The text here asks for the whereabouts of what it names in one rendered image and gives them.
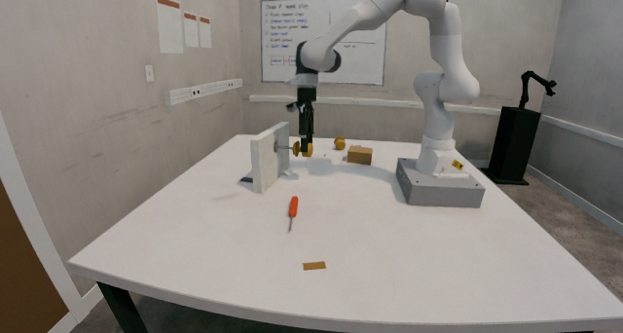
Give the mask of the brown cardboard box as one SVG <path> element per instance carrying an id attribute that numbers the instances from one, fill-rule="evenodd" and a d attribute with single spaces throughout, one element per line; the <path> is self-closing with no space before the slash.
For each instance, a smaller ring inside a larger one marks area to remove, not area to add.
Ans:
<path id="1" fill-rule="evenodd" d="M 371 165 L 373 154 L 372 151 L 373 148 L 349 146 L 348 163 Z"/>

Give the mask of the orange-handled screwdriver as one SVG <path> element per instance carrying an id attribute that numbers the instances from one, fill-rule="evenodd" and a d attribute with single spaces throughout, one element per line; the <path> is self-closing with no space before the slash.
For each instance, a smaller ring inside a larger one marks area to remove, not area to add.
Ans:
<path id="1" fill-rule="evenodd" d="M 291 231 L 293 217 L 297 215 L 298 200 L 299 199 L 296 196 L 291 198 L 291 203 L 289 207 L 289 216 L 291 217 L 289 231 Z"/>

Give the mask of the brass door knob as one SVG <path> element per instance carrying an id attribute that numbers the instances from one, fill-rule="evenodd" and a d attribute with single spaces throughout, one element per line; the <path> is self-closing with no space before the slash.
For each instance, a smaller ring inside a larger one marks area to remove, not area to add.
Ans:
<path id="1" fill-rule="evenodd" d="M 334 144 L 338 150 L 344 150 L 346 148 L 346 144 L 342 137 L 335 138 Z"/>
<path id="2" fill-rule="evenodd" d="M 295 155 L 295 157 L 298 157 L 299 152 L 301 152 L 301 146 L 300 146 L 300 142 L 296 141 L 293 144 L 293 147 L 288 147 L 288 146 L 279 146 L 276 145 L 277 148 L 282 148 L 282 149 L 291 149 L 293 152 L 293 155 Z M 303 157 L 311 157 L 312 156 L 312 151 L 313 151 L 313 146 L 311 143 L 308 143 L 308 152 L 302 152 L 302 156 Z"/>

